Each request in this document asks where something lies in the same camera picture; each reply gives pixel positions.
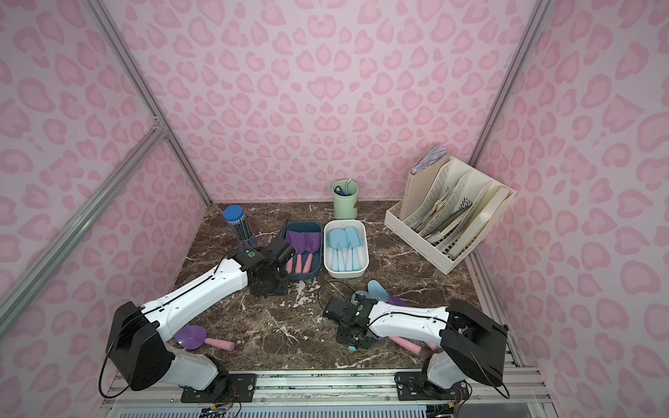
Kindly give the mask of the dark teal storage box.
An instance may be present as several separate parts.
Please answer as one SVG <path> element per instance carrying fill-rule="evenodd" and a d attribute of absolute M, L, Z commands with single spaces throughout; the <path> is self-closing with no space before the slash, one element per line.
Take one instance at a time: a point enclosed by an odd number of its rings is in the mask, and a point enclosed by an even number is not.
<path fill-rule="evenodd" d="M 323 227 L 311 221 L 289 222 L 280 231 L 280 236 L 294 249 L 294 256 L 286 263 L 289 281 L 315 279 L 324 260 Z"/>

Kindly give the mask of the white storage box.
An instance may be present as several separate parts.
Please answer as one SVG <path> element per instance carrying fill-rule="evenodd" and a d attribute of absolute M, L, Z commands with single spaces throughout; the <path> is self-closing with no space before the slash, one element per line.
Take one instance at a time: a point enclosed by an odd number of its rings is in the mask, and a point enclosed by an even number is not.
<path fill-rule="evenodd" d="M 366 228 L 356 219 L 333 220 L 324 228 L 324 266 L 334 279 L 355 279 L 369 267 Z"/>

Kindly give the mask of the round purple shovel pink handle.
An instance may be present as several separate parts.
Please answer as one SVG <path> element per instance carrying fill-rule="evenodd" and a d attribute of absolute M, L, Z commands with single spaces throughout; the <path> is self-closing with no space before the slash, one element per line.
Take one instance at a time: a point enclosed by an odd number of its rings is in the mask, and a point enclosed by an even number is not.
<path fill-rule="evenodd" d="M 203 345 L 218 348 L 224 351 L 232 352 L 236 344 L 232 341 L 218 340 L 210 338 L 207 330 L 202 326 L 188 325 L 179 330 L 175 336 L 177 343 L 186 350 L 196 350 Z"/>

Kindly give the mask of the blue shovel vertical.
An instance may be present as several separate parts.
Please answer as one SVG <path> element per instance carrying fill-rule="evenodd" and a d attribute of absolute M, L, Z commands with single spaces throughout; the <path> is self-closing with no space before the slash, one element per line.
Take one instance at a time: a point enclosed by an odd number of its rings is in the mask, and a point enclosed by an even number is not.
<path fill-rule="evenodd" d="M 367 349 L 373 345 L 369 332 L 369 315 L 373 304 L 364 294 L 356 293 L 348 325 L 349 344 L 356 349 Z"/>

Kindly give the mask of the square purple shovel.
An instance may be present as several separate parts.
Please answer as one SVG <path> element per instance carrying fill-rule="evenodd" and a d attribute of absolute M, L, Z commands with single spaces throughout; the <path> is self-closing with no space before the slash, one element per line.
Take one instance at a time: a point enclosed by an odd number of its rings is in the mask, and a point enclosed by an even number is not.
<path fill-rule="evenodd" d="M 302 260 L 302 254 L 306 252 L 305 248 L 305 235 L 304 232 L 295 232 L 292 231 L 291 235 L 291 245 L 295 250 L 295 262 L 294 262 L 294 273 L 303 274 L 303 265 L 305 261 Z"/>

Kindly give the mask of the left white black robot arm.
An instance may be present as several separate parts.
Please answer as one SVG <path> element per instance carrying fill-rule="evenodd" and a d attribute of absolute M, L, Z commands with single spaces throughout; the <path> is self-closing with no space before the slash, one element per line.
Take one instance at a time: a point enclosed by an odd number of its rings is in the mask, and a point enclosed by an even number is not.
<path fill-rule="evenodd" d="M 132 391 L 165 383 L 222 401 L 231 386 L 222 363 L 169 342 L 195 317 L 244 288 L 261 297 L 286 294 L 286 266 L 294 254 L 294 247 L 277 236 L 265 247 L 233 250 L 170 294 L 142 306 L 131 301 L 121 305 L 113 315 L 106 360 Z"/>

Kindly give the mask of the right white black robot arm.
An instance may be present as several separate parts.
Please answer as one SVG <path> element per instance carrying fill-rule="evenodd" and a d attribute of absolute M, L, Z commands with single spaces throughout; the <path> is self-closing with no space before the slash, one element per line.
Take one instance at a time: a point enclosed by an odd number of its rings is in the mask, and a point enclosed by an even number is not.
<path fill-rule="evenodd" d="M 508 330 L 467 301 L 410 308 L 362 296 L 355 302 L 331 298 L 323 316 L 337 325 L 336 341 L 352 348 L 371 348 L 392 337 L 437 346 L 423 367 L 421 386 L 449 389 L 472 379 L 503 387 Z"/>

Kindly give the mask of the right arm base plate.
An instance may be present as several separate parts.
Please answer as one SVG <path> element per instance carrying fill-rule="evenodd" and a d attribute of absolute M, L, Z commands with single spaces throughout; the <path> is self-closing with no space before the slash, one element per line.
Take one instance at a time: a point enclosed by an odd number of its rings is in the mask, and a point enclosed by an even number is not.
<path fill-rule="evenodd" d="M 394 376 L 399 401 L 462 402 L 471 396 L 467 381 L 459 381 L 450 388 L 441 388 L 428 381 L 424 372 L 398 372 Z"/>

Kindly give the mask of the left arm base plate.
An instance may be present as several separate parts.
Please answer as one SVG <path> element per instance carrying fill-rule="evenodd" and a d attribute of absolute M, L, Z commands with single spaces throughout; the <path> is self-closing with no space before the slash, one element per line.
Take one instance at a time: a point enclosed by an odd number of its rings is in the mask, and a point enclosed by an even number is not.
<path fill-rule="evenodd" d="M 206 389 L 183 388 L 180 402 L 188 403 L 228 403 L 252 402 L 257 383 L 257 374 L 226 374 L 217 377 Z"/>

